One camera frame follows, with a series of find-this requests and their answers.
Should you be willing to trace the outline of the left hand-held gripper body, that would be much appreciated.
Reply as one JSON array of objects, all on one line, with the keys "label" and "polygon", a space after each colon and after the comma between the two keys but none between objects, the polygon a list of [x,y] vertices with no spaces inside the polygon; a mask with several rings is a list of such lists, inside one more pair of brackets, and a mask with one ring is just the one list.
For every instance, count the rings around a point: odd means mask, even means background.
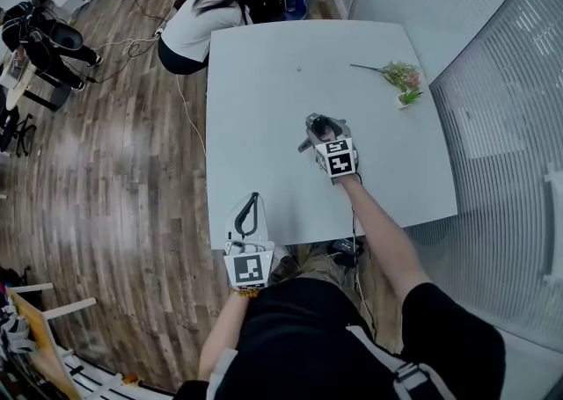
[{"label": "left hand-held gripper body", "polygon": [[223,260],[230,285],[233,288],[266,287],[274,249],[271,241],[227,241]]}]

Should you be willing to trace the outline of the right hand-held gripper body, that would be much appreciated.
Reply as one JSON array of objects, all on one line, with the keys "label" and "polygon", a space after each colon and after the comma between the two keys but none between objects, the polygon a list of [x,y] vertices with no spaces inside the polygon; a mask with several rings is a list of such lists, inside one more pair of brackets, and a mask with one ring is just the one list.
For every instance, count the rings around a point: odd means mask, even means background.
[{"label": "right hand-held gripper body", "polygon": [[351,138],[314,146],[316,162],[334,184],[337,178],[356,174],[357,151]]}]

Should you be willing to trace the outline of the person's left forearm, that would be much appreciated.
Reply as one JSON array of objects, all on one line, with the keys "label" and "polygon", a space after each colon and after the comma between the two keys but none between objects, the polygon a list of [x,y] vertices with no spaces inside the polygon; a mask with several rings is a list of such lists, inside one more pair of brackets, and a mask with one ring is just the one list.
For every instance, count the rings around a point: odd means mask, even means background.
[{"label": "person's left forearm", "polygon": [[235,349],[251,298],[231,293],[201,350],[197,379],[208,381],[224,349]]}]

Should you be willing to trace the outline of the person's khaki trousers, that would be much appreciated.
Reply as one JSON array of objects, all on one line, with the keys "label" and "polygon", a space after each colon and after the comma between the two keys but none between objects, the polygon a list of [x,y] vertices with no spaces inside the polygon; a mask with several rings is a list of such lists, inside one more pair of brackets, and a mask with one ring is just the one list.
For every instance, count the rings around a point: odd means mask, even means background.
[{"label": "person's khaki trousers", "polygon": [[310,253],[301,265],[296,262],[292,255],[284,258],[277,268],[269,274],[268,282],[270,285],[277,285],[283,281],[298,278],[321,280],[331,283],[341,290],[350,287],[349,277],[345,273],[345,269],[335,264],[322,251]]}]

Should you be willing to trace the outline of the small white potted plant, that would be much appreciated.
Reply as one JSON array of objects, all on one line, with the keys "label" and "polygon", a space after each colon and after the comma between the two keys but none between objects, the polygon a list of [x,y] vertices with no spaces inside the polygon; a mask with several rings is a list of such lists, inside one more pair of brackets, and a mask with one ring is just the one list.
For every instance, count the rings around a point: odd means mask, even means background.
[{"label": "small white potted plant", "polygon": [[397,96],[398,107],[400,109],[404,109],[410,105],[413,105],[421,95],[422,91],[418,87],[402,91]]}]

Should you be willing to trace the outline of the artificial flower sprig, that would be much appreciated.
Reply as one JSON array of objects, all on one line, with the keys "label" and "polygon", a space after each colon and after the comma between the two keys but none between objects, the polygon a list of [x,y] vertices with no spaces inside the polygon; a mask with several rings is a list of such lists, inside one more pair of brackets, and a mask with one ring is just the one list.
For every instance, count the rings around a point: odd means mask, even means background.
[{"label": "artificial flower sprig", "polygon": [[400,91],[415,91],[420,88],[420,74],[418,69],[404,62],[389,62],[382,68],[373,68],[360,64],[352,64],[352,67],[375,71],[391,85]]}]

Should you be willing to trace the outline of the black box device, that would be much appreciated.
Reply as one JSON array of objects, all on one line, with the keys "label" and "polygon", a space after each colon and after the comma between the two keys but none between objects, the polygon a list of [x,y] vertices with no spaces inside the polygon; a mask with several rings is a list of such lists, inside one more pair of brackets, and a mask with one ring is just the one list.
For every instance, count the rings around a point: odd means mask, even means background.
[{"label": "black box device", "polygon": [[359,257],[363,254],[363,247],[353,239],[342,238],[331,241],[327,245],[326,253],[335,264],[345,268],[355,268]]}]

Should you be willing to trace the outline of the person's black shirt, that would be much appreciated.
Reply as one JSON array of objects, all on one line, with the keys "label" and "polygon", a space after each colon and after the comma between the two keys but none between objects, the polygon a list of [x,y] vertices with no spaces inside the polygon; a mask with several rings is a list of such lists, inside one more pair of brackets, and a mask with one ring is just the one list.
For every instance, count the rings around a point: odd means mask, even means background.
[{"label": "person's black shirt", "polygon": [[[294,278],[251,301],[236,356],[215,400],[398,400],[393,374],[350,331],[364,326],[333,284]],[[439,287],[415,287],[402,306],[400,358],[425,364],[456,400],[500,400],[501,334]]]}]

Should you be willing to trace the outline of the white window blinds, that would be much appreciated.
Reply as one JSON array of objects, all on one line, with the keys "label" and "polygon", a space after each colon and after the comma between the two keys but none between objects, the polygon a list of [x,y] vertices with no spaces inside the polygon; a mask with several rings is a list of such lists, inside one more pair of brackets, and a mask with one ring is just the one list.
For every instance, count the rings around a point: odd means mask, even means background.
[{"label": "white window blinds", "polygon": [[493,325],[563,353],[547,164],[563,169],[563,0],[506,0],[432,83],[455,216],[412,227],[435,282]]}]

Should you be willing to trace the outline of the white slatted shelf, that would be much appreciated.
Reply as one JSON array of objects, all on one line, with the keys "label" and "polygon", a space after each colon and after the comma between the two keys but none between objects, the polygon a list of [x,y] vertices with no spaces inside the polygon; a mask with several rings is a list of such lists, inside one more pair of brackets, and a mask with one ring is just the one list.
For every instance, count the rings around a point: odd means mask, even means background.
[{"label": "white slatted shelf", "polygon": [[120,373],[110,373],[94,366],[77,356],[71,349],[59,345],[56,349],[83,398],[93,396],[100,390],[93,400],[138,400],[123,390],[125,385]]}]

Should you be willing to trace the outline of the wooden board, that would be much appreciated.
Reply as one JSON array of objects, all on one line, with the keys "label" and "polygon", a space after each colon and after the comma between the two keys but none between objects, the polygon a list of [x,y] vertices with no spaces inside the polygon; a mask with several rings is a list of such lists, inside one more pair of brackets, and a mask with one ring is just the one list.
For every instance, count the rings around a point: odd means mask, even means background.
[{"label": "wooden board", "polygon": [[33,368],[69,400],[83,400],[58,351],[46,315],[14,289],[8,288],[7,293],[33,335],[36,349],[29,353]]}]

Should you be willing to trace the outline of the white paper sign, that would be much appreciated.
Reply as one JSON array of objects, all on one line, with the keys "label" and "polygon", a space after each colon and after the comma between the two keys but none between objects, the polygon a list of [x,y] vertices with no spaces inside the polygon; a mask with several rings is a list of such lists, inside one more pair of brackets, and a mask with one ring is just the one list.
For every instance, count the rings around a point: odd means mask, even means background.
[{"label": "white paper sign", "polygon": [[563,283],[563,169],[556,170],[553,163],[548,163],[545,182],[552,196],[553,244],[551,266],[544,279],[556,284]]}]

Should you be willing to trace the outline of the black office chair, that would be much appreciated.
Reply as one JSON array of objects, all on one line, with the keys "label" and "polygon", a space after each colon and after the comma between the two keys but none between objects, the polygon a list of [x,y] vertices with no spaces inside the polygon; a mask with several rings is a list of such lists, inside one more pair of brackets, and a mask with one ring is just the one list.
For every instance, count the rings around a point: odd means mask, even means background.
[{"label": "black office chair", "polygon": [[17,106],[10,110],[3,108],[0,112],[0,152],[7,153],[10,144],[15,142],[16,157],[29,156],[27,147],[32,142],[31,134],[36,129],[33,116],[30,113],[22,119]]}]

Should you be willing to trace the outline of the wooden table black legs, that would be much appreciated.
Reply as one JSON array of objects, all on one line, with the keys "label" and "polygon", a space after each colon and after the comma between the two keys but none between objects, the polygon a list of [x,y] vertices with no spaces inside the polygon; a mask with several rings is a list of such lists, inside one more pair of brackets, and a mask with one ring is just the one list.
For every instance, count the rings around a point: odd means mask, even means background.
[{"label": "wooden table black legs", "polygon": [[[6,109],[12,110],[20,99],[27,98],[52,112],[58,111],[67,101],[71,88],[50,75],[40,74],[28,59],[20,66],[16,65],[17,62],[19,62],[18,54],[16,52],[8,53],[3,61],[4,68],[0,73],[0,87],[6,89]],[[35,78],[39,78],[53,87],[49,99],[31,92],[30,86]]]}]

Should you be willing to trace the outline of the white wooden frame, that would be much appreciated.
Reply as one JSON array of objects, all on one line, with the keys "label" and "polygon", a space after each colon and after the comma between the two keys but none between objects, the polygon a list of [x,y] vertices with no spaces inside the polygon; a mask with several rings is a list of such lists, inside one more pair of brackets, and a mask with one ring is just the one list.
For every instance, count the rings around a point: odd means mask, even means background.
[{"label": "white wooden frame", "polygon": [[[23,286],[23,287],[9,287],[6,290],[6,292],[13,299],[15,303],[18,302],[22,303],[24,298],[21,296],[21,294],[23,293],[39,292],[39,291],[45,291],[54,288],[55,287],[52,283],[42,283],[42,284]],[[95,305],[96,303],[97,303],[97,299],[95,297],[90,297],[61,307],[49,309],[47,311],[38,311],[38,313],[46,320],[51,320],[60,316],[66,316],[68,314],[77,312],[81,309],[86,309],[90,306]]]}]

